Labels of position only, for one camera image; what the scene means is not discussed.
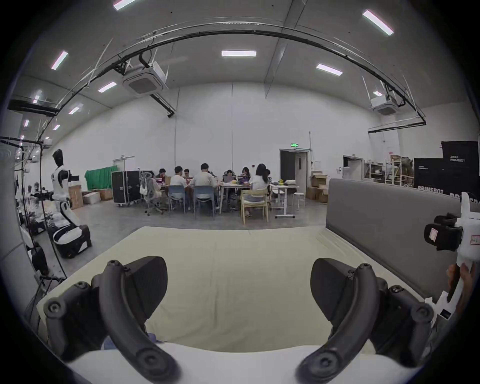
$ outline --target doorway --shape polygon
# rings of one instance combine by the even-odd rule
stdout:
[[[351,180],[363,179],[363,159],[360,157],[343,156],[343,178]]]
[[[308,178],[308,149],[280,149],[280,178],[295,180],[299,188],[297,192],[305,193]]]

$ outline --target hand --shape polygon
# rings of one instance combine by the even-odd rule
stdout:
[[[447,276],[448,276],[448,287],[451,288],[453,278],[455,275],[455,268],[456,264],[452,264],[447,269]],[[473,279],[475,276],[475,263],[472,264],[472,269],[469,272],[468,268],[465,264],[462,264],[460,267],[460,278],[463,279],[463,290],[462,296],[456,305],[456,312],[461,315],[467,306],[468,300],[472,295],[473,291]]]

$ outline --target door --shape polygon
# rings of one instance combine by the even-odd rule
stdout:
[[[295,154],[295,181],[299,188],[297,192],[307,191],[307,153],[298,152]]]
[[[295,179],[295,153],[280,151],[280,178],[283,181]]]

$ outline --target blue chair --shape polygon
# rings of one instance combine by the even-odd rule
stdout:
[[[206,198],[198,198],[197,195],[209,195]],[[212,215],[215,220],[215,193],[214,188],[211,185],[195,185],[193,188],[193,214],[197,218],[197,201],[199,203],[206,203],[207,201],[212,201]]]
[[[185,213],[185,188],[183,185],[169,185],[168,186],[168,214],[172,210],[172,201],[183,200],[183,213]]]

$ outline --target gray headboard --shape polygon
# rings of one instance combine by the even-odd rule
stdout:
[[[456,252],[437,251],[423,231],[437,215],[460,215],[460,201],[434,192],[331,179],[326,226],[399,276],[423,297],[448,291]]]

